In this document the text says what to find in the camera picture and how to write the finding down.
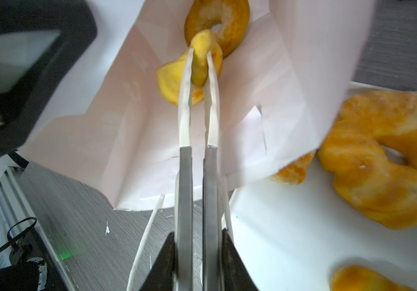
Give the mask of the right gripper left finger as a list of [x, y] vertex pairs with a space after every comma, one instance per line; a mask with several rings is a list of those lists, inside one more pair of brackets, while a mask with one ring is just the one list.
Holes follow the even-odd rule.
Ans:
[[190, 142], [190, 121], [192, 108], [192, 62], [193, 48], [190, 48], [183, 67], [178, 100], [178, 141], [179, 172], [175, 211], [175, 290], [193, 289], [193, 177], [192, 147]]

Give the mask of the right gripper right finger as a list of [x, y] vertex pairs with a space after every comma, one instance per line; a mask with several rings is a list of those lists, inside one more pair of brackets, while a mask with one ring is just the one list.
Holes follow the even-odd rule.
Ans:
[[203, 171], [202, 218], [202, 289], [222, 291], [221, 269], [221, 203], [219, 199], [219, 87], [212, 55], [207, 54], [208, 77], [204, 85], [206, 146]]

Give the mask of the red white paper bag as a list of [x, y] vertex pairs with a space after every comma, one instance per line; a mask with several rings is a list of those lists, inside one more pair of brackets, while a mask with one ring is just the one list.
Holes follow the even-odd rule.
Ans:
[[374, 1], [250, 1], [244, 38], [192, 82], [190, 21], [235, 8], [91, 1], [98, 36], [61, 81], [21, 155], [99, 190], [116, 210], [174, 207], [176, 288], [190, 287], [192, 202], [203, 202], [202, 288], [223, 289], [227, 192], [318, 148], [345, 98]]

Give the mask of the yellow fake croissant bread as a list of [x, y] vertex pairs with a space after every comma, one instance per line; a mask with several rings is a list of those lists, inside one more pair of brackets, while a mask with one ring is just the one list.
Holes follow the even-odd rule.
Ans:
[[[200, 103], [204, 98], [203, 87], [208, 77], [209, 65], [207, 54], [212, 55], [217, 76], [223, 69], [223, 51], [217, 42], [213, 30], [203, 30], [190, 41], [193, 49], [191, 82], [194, 86], [192, 104]], [[156, 70], [156, 80], [161, 96], [168, 102], [177, 105], [183, 70], [189, 50], [186, 50], [176, 60], [162, 65]]]

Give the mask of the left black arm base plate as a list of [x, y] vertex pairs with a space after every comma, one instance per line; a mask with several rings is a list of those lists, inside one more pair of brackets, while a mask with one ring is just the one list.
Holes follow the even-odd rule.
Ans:
[[7, 232], [7, 242], [0, 247], [0, 253], [11, 250], [11, 265], [0, 268], [0, 291], [67, 291], [52, 257], [38, 244], [37, 218], [27, 217], [16, 225], [26, 221], [33, 223], [16, 236]]

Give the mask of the pale fake bread roll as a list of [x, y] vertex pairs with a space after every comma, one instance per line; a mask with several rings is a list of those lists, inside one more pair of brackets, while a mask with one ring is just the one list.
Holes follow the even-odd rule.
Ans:
[[294, 160], [289, 165], [283, 167], [277, 173], [270, 177], [271, 180], [290, 184], [290, 185], [299, 185], [301, 184], [306, 175], [307, 170], [315, 156], [316, 150], [313, 150], [297, 160]]

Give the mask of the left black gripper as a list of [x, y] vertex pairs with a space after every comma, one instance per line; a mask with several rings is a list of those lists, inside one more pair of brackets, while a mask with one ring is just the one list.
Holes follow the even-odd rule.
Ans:
[[85, 1], [0, 1], [0, 157], [26, 142], [96, 35]]

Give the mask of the yellow fake braided bread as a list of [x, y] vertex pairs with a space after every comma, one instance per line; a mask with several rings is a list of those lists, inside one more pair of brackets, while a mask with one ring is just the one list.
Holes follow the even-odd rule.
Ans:
[[318, 156], [353, 208], [390, 229], [417, 227], [417, 92], [350, 97]]

